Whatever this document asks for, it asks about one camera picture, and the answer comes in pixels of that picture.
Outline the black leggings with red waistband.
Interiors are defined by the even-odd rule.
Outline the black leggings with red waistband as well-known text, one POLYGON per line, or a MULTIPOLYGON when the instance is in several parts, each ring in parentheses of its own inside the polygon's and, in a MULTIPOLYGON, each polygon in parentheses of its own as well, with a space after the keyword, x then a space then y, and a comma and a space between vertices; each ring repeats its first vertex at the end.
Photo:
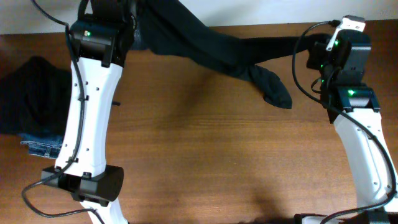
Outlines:
POLYGON ((311 50, 328 34, 240 39, 204 25, 180 1, 134 1, 143 43, 157 55, 186 57, 227 76, 253 83, 265 102, 292 108, 292 98, 280 78, 260 63, 311 50))

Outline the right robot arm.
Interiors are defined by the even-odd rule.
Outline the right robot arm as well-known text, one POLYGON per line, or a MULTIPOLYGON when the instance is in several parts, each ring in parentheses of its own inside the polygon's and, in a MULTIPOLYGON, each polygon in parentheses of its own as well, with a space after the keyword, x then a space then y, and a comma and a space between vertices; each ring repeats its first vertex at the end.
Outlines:
POLYGON ((382 131, 381 107, 363 82, 371 51, 359 27, 337 28, 327 44, 315 44, 307 67, 321 74, 317 103, 343 143, 357 206, 331 215, 296 214, 295 223, 397 223, 397 172, 382 131))

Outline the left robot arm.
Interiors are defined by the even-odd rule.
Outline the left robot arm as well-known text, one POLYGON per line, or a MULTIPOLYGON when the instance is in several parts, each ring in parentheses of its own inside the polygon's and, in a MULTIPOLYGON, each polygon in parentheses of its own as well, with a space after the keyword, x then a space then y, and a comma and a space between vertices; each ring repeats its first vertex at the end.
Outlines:
POLYGON ((131 1, 82 1, 67 31, 72 91, 62 148, 42 171, 45 185, 80 202, 93 223, 127 223, 119 203, 124 170, 106 162, 113 96, 136 23, 131 1))

